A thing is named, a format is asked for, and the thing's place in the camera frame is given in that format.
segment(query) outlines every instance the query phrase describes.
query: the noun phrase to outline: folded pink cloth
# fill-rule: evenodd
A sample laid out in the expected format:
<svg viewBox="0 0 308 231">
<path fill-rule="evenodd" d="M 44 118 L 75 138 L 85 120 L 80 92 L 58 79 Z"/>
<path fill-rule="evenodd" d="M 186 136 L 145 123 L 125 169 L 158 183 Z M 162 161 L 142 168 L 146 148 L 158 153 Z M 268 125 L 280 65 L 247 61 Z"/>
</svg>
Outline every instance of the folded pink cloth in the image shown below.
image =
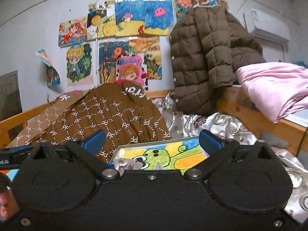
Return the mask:
<svg viewBox="0 0 308 231">
<path fill-rule="evenodd" d="M 237 70 L 238 82 L 272 122 L 308 108 L 308 69 L 291 63 L 266 62 Z"/>
</svg>

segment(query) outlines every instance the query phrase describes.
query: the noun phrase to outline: blue gripper pad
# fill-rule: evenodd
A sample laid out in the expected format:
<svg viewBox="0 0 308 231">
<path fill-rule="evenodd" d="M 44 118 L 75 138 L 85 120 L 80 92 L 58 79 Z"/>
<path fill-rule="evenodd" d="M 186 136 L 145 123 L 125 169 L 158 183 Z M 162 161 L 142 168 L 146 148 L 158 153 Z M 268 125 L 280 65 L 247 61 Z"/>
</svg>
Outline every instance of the blue gripper pad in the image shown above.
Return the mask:
<svg viewBox="0 0 308 231">
<path fill-rule="evenodd" d="M 199 134 L 199 144 L 210 156 L 223 148 L 223 141 L 205 129 Z"/>
<path fill-rule="evenodd" d="M 99 130 L 82 140 L 81 146 L 92 155 L 97 155 L 105 145 L 105 132 Z"/>
</svg>

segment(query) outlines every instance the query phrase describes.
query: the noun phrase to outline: white air conditioner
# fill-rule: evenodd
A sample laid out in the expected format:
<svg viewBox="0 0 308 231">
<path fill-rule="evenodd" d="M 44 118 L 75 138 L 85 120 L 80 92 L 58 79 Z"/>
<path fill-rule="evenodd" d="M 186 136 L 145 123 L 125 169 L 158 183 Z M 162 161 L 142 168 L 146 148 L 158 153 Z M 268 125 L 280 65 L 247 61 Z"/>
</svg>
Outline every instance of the white air conditioner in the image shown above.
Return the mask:
<svg viewBox="0 0 308 231">
<path fill-rule="evenodd" d="M 274 16 L 252 8 L 244 13 L 244 19 L 248 32 L 255 37 L 280 44 L 291 39 L 287 24 Z"/>
</svg>

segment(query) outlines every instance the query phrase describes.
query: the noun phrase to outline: gray door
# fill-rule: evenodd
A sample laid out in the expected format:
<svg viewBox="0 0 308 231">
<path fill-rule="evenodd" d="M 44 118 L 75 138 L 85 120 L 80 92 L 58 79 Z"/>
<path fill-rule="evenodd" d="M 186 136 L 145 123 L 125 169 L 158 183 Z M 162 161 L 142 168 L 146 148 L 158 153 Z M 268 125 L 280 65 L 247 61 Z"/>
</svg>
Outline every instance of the gray door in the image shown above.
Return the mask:
<svg viewBox="0 0 308 231">
<path fill-rule="evenodd" d="M 0 76 L 0 121 L 21 112 L 17 71 Z"/>
</svg>

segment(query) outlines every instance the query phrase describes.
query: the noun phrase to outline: brown puffer jacket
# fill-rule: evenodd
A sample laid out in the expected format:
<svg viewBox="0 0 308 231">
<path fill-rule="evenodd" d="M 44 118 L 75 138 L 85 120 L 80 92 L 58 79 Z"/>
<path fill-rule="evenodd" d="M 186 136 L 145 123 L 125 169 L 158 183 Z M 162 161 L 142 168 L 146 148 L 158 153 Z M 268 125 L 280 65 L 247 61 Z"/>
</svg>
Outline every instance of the brown puffer jacket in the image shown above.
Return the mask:
<svg viewBox="0 0 308 231">
<path fill-rule="evenodd" d="M 262 47 L 223 7 L 197 7 L 170 34 L 177 109 L 208 116 L 217 88 L 231 86 L 242 66 L 265 62 Z"/>
</svg>

